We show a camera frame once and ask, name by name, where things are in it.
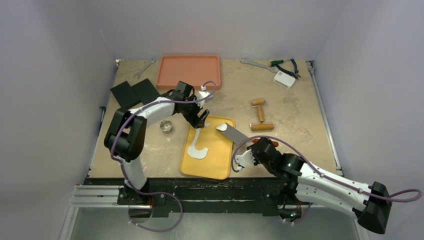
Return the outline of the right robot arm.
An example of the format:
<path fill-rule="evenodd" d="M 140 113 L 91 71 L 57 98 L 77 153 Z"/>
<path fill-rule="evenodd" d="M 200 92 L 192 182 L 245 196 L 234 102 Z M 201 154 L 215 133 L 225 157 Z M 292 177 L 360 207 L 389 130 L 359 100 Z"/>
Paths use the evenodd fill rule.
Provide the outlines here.
<path fill-rule="evenodd" d="M 383 235 L 392 208 L 387 187 L 375 181 L 361 183 L 326 171 L 292 153 L 281 153 L 271 140 L 261 137 L 248 147 L 254 164 L 263 165 L 286 186 L 280 196 L 288 204 L 296 200 L 342 212 L 363 228 Z"/>

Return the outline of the wooden dough roller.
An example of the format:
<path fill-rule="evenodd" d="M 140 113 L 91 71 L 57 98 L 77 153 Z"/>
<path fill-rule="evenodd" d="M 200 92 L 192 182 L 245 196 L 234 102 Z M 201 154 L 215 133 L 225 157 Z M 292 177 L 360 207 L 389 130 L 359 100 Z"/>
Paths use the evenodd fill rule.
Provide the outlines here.
<path fill-rule="evenodd" d="M 251 106 L 253 108 L 256 108 L 257 117 L 258 117 L 258 123 L 250 124 L 250 129 L 253 132 L 272 131 L 275 128 L 275 125 L 273 122 L 265 122 L 265 116 L 264 116 L 264 110 L 263 110 L 263 105 L 265 104 L 265 102 L 266 101 L 263 97 L 253 99 L 251 101 Z"/>

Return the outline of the white dough ball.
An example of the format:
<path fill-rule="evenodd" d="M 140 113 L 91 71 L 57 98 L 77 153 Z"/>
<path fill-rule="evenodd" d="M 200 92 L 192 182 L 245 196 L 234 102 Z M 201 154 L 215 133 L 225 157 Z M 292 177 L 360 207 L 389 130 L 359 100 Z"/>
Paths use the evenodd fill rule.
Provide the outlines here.
<path fill-rule="evenodd" d="M 209 128 L 209 123 L 204 125 L 204 128 L 193 128 L 189 127 L 187 132 L 185 153 L 192 159 L 202 160 L 208 154 L 208 147 L 200 147 L 202 138 L 204 137 L 206 130 Z"/>

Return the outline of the yellow tray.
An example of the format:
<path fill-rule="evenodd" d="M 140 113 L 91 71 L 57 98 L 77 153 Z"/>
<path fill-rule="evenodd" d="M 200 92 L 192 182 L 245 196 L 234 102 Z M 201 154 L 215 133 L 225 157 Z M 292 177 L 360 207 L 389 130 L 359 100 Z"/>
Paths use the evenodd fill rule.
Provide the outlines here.
<path fill-rule="evenodd" d="M 208 116 L 205 124 L 209 127 L 200 142 L 200 147 L 208 147 L 207 156 L 204 159 L 193 159 L 186 153 L 186 142 L 188 136 L 188 126 L 184 147 L 179 164 L 179 170 L 184 175 L 224 180 L 230 175 L 230 162 L 233 152 L 233 142 L 216 130 L 218 125 L 227 123 L 232 127 L 235 122 L 231 118 L 220 116 Z"/>

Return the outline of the left silver wrench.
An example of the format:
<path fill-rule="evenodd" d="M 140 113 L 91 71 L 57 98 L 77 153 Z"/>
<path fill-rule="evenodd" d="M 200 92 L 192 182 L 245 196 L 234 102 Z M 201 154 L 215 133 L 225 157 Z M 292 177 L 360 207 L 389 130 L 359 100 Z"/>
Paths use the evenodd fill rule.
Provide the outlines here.
<path fill-rule="evenodd" d="M 134 74 L 134 78 L 139 79 L 143 72 L 145 72 L 152 64 L 156 62 L 156 59 L 152 58 L 149 62 L 137 73 Z"/>

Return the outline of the aluminium frame rail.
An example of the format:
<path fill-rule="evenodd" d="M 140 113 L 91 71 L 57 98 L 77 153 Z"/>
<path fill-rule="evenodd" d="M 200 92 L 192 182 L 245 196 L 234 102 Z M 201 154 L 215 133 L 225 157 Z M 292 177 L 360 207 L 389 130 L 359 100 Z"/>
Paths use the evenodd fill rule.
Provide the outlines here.
<path fill-rule="evenodd" d="M 118 185 L 76 185 L 68 205 L 64 224 L 59 236 L 60 240 L 69 240 L 78 216 L 79 209 L 112 208 L 150 210 L 149 205 L 119 205 Z"/>

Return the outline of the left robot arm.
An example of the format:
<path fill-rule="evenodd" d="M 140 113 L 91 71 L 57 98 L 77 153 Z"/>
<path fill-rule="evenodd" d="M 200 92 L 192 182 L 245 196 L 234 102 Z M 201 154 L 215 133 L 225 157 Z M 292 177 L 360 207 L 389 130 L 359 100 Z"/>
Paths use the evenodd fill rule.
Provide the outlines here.
<path fill-rule="evenodd" d="M 196 91 L 194 86 L 179 81 L 174 89 L 155 96 L 141 107 L 115 111 L 104 146 L 111 159 L 118 162 L 124 183 L 131 188 L 129 197 L 136 204 L 142 205 L 149 199 L 149 191 L 144 187 L 148 180 L 140 160 L 147 128 L 175 114 L 181 114 L 195 129 L 204 128 L 210 111 L 203 106 L 212 100 L 216 91 L 215 86 L 208 91 L 208 84 L 208 81 L 205 82 Z"/>

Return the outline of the round cut dough wrapper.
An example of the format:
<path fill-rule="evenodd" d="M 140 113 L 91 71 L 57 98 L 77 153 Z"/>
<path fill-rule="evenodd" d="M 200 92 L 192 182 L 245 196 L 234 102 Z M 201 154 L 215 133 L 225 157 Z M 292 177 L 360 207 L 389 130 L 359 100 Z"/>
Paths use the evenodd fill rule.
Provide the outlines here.
<path fill-rule="evenodd" d="M 227 123 L 223 123 L 223 124 L 216 126 L 216 129 L 220 132 L 225 132 L 227 130 L 227 128 L 228 128 Z"/>

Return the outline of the black block left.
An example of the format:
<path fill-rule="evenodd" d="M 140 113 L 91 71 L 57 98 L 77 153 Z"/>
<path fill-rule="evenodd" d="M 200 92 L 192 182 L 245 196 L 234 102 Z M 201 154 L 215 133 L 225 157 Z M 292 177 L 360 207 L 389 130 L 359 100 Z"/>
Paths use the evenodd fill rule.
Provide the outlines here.
<path fill-rule="evenodd" d="M 121 108 L 131 109 L 141 102 L 127 81 L 112 87 L 110 91 Z"/>

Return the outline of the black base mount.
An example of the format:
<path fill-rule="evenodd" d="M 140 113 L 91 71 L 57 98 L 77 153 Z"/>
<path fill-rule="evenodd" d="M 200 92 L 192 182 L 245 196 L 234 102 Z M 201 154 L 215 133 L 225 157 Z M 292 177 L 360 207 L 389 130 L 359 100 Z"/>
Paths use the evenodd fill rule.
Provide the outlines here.
<path fill-rule="evenodd" d="M 309 203 L 295 197 L 294 185 L 275 177 L 207 178 L 151 177 L 137 193 L 120 186 L 117 204 L 150 207 L 155 218 L 170 213 L 261 214 L 290 217 Z"/>

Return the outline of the metal ring cutter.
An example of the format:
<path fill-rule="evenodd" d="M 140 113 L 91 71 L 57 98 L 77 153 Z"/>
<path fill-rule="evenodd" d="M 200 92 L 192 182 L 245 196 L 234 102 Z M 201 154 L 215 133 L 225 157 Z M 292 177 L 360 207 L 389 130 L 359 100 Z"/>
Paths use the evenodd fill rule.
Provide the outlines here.
<path fill-rule="evenodd" d="M 159 127 L 163 134 L 171 134 L 174 129 L 174 125 L 170 120 L 163 120 Z"/>

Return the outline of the right silver wrench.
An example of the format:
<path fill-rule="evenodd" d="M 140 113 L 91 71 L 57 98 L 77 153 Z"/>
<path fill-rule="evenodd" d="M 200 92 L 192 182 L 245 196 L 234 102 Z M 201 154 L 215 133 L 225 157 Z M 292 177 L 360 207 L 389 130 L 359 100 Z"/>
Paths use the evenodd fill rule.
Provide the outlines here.
<path fill-rule="evenodd" d="M 254 62 L 254 61 L 248 60 L 246 58 L 242 58 L 240 60 L 240 62 L 242 64 L 251 65 L 251 66 L 254 66 L 254 67 L 259 67 L 259 68 L 263 68 L 263 69 L 269 70 L 272 73 L 277 73 L 279 71 L 279 69 L 276 66 L 271 67 L 269 65 L 265 65 L 265 64 L 258 63 L 258 62 Z"/>

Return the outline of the pink tray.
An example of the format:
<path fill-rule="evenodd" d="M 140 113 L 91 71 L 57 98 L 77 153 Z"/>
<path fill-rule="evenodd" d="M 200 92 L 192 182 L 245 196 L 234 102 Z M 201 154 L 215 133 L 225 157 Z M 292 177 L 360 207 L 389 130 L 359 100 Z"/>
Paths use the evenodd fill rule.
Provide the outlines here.
<path fill-rule="evenodd" d="M 207 81 L 221 88 L 220 58 L 213 54 L 168 54 L 163 55 L 156 78 L 158 90 L 175 88 L 178 82 L 193 86 L 196 90 Z"/>

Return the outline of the white small box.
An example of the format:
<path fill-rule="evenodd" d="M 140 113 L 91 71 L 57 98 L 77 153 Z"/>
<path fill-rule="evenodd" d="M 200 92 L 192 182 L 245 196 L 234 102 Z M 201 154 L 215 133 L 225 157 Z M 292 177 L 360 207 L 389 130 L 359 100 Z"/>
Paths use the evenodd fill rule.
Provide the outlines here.
<path fill-rule="evenodd" d="M 289 74 L 286 74 L 282 71 L 279 71 L 274 76 L 273 81 L 277 84 L 280 84 L 280 85 L 286 87 L 286 88 L 291 88 L 293 86 L 293 84 L 295 83 L 296 79 L 293 76 L 290 76 Z"/>

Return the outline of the black block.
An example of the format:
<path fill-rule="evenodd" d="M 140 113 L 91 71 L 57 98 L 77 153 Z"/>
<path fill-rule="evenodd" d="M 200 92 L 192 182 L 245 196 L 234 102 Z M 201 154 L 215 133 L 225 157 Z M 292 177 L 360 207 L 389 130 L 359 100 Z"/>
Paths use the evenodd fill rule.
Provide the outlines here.
<path fill-rule="evenodd" d="M 131 88 L 143 105 L 147 105 L 161 96 L 148 78 L 134 84 Z"/>
<path fill-rule="evenodd" d="M 141 102 L 127 81 L 112 87 L 110 91 L 121 108 L 131 109 Z"/>

